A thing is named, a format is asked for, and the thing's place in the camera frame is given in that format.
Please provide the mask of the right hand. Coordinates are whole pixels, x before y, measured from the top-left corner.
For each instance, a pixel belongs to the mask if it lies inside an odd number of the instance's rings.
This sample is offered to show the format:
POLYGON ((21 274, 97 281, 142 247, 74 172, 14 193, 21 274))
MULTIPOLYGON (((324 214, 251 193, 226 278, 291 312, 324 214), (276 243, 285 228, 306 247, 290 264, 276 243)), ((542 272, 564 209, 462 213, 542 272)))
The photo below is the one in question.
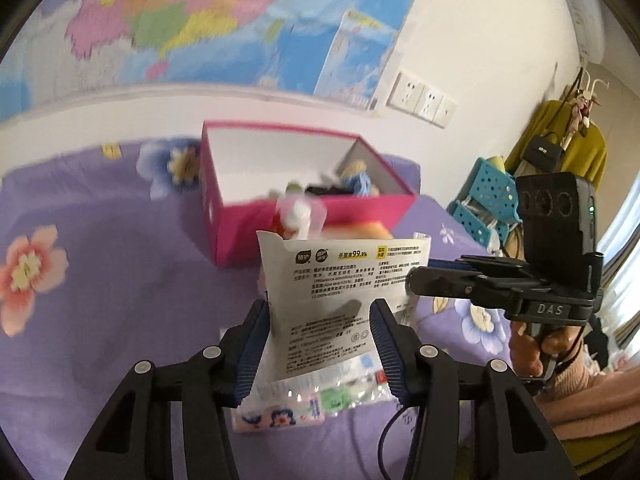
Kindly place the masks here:
POLYGON ((515 374, 520 377, 541 377, 546 367, 543 358, 556 356, 559 363, 564 363, 577 356, 582 348, 582 328, 579 326, 555 330, 541 342, 527 335, 526 330, 525 323, 511 323, 510 358, 515 374))

